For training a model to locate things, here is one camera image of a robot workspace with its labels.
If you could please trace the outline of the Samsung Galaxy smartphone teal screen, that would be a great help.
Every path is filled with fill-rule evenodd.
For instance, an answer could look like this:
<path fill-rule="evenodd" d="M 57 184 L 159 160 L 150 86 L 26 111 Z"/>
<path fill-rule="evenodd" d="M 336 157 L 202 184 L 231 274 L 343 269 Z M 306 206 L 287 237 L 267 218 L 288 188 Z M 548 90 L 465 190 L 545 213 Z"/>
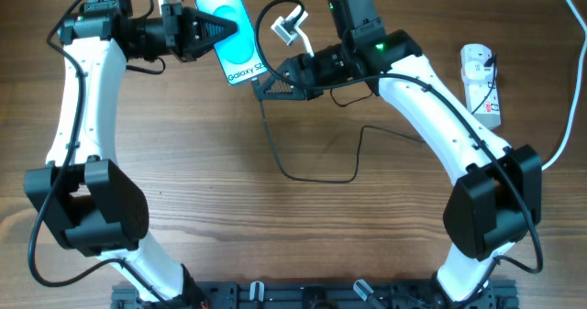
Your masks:
<path fill-rule="evenodd" d="M 230 85 L 239 85 L 267 71 L 255 46 L 254 29 L 243 0 L 194 0 L 200 11 L 233 21 L 238 30 L 215 45 L 216 56 Z"/>

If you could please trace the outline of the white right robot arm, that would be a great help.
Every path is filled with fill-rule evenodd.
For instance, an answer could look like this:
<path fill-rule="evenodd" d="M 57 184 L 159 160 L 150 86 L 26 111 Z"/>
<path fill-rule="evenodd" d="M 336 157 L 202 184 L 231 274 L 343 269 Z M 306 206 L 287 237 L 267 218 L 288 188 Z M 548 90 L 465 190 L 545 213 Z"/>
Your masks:
<path fill-rule="evenodd" d="M 512 281 L 492 281 L 508 251 L 529 237 L 542 271 L 537 236 L 542 166 L 530 146 L 515 149 L 478 121 L 439 80 L 421 47 L 404 31 L 387 33 L 373 0 L 327 0 L 339 42 L 270 69 L 252 87 L 260 101 L 311 100 L 366 83 L 396 108 L 433 150 L 453 189 L 443 213 L 451 248 L 431 282 L 395 282 L 390 305 L 419 308 L 515 308 Z"/>

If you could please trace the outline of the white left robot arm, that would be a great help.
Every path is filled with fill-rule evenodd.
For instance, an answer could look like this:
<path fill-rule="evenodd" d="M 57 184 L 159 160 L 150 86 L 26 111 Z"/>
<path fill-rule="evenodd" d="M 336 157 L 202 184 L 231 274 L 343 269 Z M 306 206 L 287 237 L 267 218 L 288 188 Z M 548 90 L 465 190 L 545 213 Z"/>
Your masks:
<path fill-rule="evenodd" d="M 133 60 L 195 61 L 238 27 L 183 0 L 149 1 L 135 17 L 131 0 L 75 0 L 50 31 L 48 45 L 65 62 L 61 113 L 45 164 L 27 171 L 24 191 L 36 227 L 98 267 L 113 266 L 132 284 L 133 304 L 204 308 L 207 296 L 150 233 L 146 197 L 117 164 L 117 99 Z"/>

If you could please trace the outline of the white USB charger adapter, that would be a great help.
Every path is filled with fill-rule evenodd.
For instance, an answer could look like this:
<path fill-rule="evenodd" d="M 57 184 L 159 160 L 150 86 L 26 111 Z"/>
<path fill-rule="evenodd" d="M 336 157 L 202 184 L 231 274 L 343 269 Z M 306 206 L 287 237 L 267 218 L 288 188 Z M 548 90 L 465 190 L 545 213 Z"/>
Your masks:
<path fill-rule="evenodd" d="M 465 83 L 491 82 L 494 79 L 496 59 L 465 61 L 461 68 L 461 77 Z"/>

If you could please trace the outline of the white power strip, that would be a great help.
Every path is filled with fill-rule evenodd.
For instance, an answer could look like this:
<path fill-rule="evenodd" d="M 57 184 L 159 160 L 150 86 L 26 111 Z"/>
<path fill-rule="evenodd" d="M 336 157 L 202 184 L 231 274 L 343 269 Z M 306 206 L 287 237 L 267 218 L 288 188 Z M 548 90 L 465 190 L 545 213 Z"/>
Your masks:
<path fill-rule="evenodd" d="M 497 92 L 497 55 L 482 44 L 466 44 L 460 51 L 461 68 L 465 61 L 496 59 L 494 79 L 491 82 L 463 82 L 467 110 L 485 127 L 495 129 L 502 124 L 501 106 Z"/>

